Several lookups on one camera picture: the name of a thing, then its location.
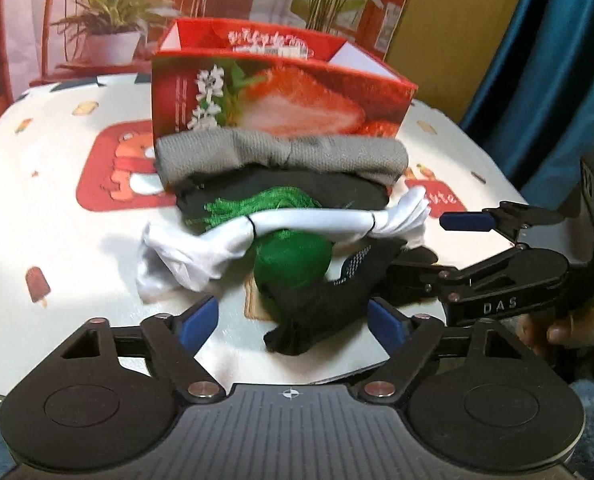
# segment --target folded gray cloth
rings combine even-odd
[[[210,128],[157,139],[155,167],[164,186],[192,174],[221,174],[260,164],[284,170],[353,173],[392,186],[408,167],[396,139],[315,136],[286,139],[242,128]]]

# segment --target red gift box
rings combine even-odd
[[[184,18],[152,60],[153,130],[155,138],[216,124],[277,136],[394,137],[416,89],[340,36]]]

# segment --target white paper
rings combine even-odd
[[[337,53],[330,58],[328,64],[339,66],[341,68],[362,70],[363,72],[369,72],[390,79],[399,79],[384,65],[378,63],[368,54],[363,53],[352,43],[344,43]]]

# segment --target black sock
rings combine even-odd
[[[370,246],[346,259],[340,278],[334,282],[293,290],[258,284],[260,293],[275,304],[282,316],[277,320],[280,325],[264,335],[266,348],[286,355],[304,353],[365,316],[373,290],[395,258],[427,260],[430,253],[437,260],[426,248],[401,252],[401,245],[402,240],[371,240]]]
[[[218,198],[244,200],[272,187],[297,187],[323,208],[381,210],[388,204],[384,186],[357,175],[275,170],[245,166],[220,175],[193,175],[174,188],[185,219],[206,218],[205,205]]]

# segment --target white flower print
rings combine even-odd
[[[213,102],[213,97],[223,97],[222,67],[213,65],[213,69],[200,70],[197,74],[197,108],[187,124],[189,130],[201,130],[218,126],[215,116],[221,113],[221,106]]]
[[[197,102],[204,99],[208,103],[212,101],[214,97],[223,97],[223,74],[222,67],[213,65],[213,69],[208,72],[207,70],[200,70],[197,75],[195,82],[197,83]]]
[[[193,117],[187,126],[190,131],[195,132],[197,130],[216,128],[219,124],[213,116],[204,116],[201,118]]]

